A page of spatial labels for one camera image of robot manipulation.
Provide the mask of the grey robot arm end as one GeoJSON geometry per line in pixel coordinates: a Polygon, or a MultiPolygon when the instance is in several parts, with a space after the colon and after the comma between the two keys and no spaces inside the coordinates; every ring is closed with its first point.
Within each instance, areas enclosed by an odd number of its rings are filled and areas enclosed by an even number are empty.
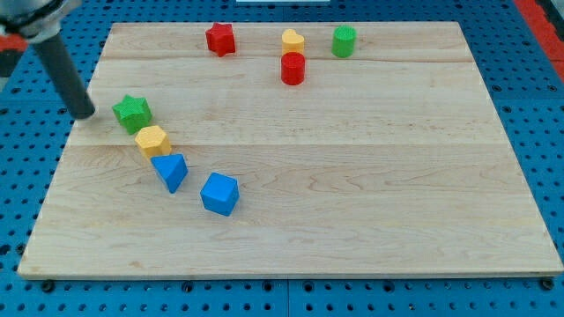
{"type": "Polygon", "coordinates": [[[61,21],[82,0],[1,0],[1,34],[17,34],[29,43],[43,42],[61,31],[61,21]]]}

